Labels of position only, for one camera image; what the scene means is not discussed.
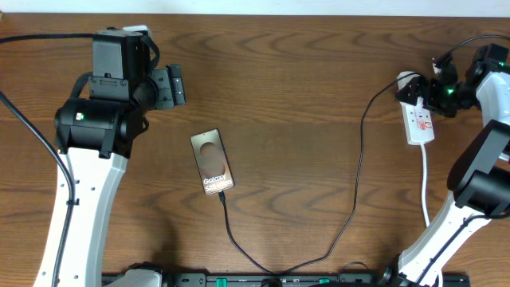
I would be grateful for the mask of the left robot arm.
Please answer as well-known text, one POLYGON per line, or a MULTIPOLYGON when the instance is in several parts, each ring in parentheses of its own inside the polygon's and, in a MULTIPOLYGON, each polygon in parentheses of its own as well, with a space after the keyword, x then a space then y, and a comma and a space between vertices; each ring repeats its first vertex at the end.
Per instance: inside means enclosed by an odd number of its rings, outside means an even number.
POLYGON ((92 71, 55 115, 57 194, 36 286, 99 286, 113 200, 151 110, 186 102, 179 65, 158 67, 147 26, 92 36, 92 71))

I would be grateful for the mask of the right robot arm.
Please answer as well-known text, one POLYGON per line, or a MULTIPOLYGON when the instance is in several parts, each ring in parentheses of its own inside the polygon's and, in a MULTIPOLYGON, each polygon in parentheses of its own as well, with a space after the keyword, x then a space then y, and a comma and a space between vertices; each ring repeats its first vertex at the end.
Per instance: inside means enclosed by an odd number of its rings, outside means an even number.
POLYGON ((379 280, 382 286, 437 286, 448 260, 480 228, 509 216, 509 173, 496 165, 509 160, 509 50, 481 46, 459 81, 451 52, 433 62, 435 76, 403 72, 395 98, 414 116, 414 125, 430 122, 423 108, 453 118, 477 107, 484 127, 450 170, 448 195, 418 240, 402 251, 379 280))

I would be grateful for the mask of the white power strip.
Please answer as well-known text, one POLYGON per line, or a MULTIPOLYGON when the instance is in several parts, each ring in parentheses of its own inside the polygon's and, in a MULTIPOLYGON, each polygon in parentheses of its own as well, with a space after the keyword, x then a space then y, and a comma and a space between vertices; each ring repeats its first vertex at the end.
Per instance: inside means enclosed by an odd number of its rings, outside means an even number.
POLYGON ((430 111, 423 108, 422 98, 416 105, 401 102, 402 116, 409 145, 423 145, 434 140, 434 127, 430 111))

